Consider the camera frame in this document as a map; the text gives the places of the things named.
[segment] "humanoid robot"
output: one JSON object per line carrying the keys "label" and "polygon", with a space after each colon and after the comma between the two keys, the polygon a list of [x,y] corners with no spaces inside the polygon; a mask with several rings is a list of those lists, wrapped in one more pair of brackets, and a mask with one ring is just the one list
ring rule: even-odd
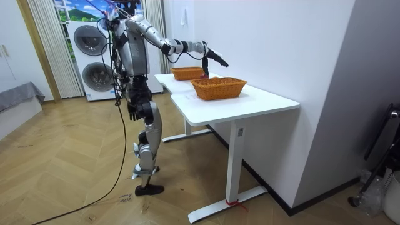
{"label": "humanoid robot", "polygon": [[202,54],[202,67],[206,76],[208,58],[228,66],[218,54],[207,47],[207,43],[179,41],[167,39],[147,21],[143,15],[135,15],[129,19],[111,21],[108,29],[112,34],[112,60],[116,68],[119,82],[125,85],[125,96],[128,100],[128,111],[133,120],[144,119],[144,130],[139,133],[139,142],[133,144],[134,153],[140,158],[134,168],[134,178],[142,177],[142,183],[135,190],[135,195],[152,195],[164,191],[160,185],[149,184],[151,176],[159,171],[155,166],[158,147],[161,142],[160,112],[157,104],[152,101],[151,91],[147,85],[148,56],[145,41],[156,46],[168,56],[197,52]]}

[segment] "door frame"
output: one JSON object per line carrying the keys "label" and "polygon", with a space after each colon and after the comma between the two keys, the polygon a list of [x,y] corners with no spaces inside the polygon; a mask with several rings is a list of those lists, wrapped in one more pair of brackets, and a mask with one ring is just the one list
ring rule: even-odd
{"label": "door frame", "polygon": [[53,95],[54,101],[58,102],[61,100],[60,92],[58,90],[53,72],[51,71],[48,57],[46,56],[46,52],[44,51],[43,43],[40,39],[39,31],[34,22],[31,9],[29,8],[28,0],[17,0],[17,3],[19,6],[19,10],[21,11],[21,14],[24,18],[29,35],[31,36],[33,46],[35,47],[36,54],[43,68],[47,83],[49,84],[51,94]]}

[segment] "stacked washer dryer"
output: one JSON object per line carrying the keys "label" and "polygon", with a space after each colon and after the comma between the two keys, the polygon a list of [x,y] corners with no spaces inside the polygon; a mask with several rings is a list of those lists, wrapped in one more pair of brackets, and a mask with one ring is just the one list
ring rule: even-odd
{"label": "stacked washer dryer", "polygon": [[95,22],[67,22],[69,37],[74,50],[87,100],[115,98],[111,78],[108,32],[97,28]]}

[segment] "washing machine door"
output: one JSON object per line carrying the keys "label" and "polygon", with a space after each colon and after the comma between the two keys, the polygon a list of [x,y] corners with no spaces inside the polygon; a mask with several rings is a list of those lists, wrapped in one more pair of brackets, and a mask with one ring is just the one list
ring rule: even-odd
{"label": "washing machine door", "polygon": [[83,81],[89,88],[95,91],[108,91],[112,89],[111,67],[106,65],[106,68],[101,62],[93,62],[87,65],[83,69]]}
{"label": "washing machine door", "polygon": [[83,25],[76,29],[74,40],[76,46],[90,56],[99,56],[107,49],[107,39],[94,26]]}

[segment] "black baseboard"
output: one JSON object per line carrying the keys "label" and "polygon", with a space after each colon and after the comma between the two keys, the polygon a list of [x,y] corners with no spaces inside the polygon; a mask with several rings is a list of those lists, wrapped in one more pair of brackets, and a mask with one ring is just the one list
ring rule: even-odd
{"label": "black baseboard", "polygon": [[[229,144],[212,128],[210,125],[207,125],[207,128],[212,131],[212,133],[222,142],[222,144],[229,150]],[[260,185],[264,186],[267,190],[268,193],[271,195],[271,197],[282,207],[282,209],[287,213],[288,216],[293,216],[297,213],[300,213],[301,211],[345,190],[346,188],[356,184],[359,181],[359,177],[354,178],[348,182],[345,182],[344,184],[335,187],[334,189],[325,192],[322,195],[319,195],[311,200],[308,200],[296,207],[290,207],[286,202],[274,191],[273,188],[270,187],[270,185],[267,184],[267,182],[244,160],[242,159],[242,165],[244,168],[246,168],[249,173],[260,183]]]}

